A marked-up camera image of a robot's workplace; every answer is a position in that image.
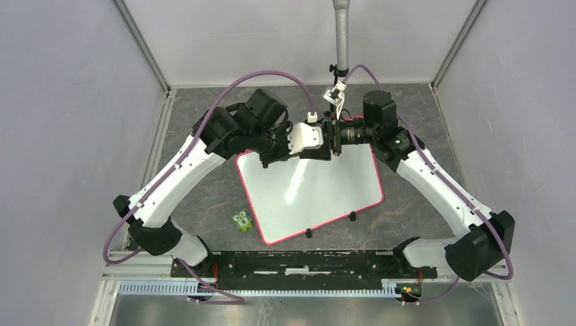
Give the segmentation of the white board with pink frame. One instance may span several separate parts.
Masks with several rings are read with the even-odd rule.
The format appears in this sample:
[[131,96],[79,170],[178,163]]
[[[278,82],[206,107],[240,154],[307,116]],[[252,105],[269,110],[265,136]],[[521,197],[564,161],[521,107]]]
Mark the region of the white board with pink frame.
[[291,158],[263,168],[255,152],[236,158],[252,217],[266,245],[304,235],[384,200],[369,145],[346,147],[330,161]]

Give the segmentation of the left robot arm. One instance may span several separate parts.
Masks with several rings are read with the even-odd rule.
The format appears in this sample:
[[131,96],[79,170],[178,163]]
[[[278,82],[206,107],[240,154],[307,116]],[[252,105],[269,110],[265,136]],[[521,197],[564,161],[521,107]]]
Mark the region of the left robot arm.
[[324,125],[315,111],[294,124],[287,105],[259,88],[244,103],[209,109],[161,171],[137,193],[119,195],[113,205],[140,250],[182,259],[196,276],[206,276],[213,269],[207,246],[171,217],[180,201],[210,172],[246,151],[256,153],[267,168],[320,150]]

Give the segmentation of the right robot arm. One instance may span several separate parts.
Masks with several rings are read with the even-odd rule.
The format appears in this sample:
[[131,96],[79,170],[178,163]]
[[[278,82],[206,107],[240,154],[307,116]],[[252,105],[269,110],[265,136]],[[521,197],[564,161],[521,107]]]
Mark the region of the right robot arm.
[[392,259],[394,272],[409,277],[421,267],[449,268],[465,281],[481,275],[511,280],[516,225],[511,214],[494,212],[459,185],[414,132],[401,126],[389,92],[370,91],[362,105],[361,117],[343,120],[338,111],[326,115],[333,153],[341,153],[347,145],[368,144],[378,160],[432,204],[453,233],[451,238],[411,238],[401,243]]

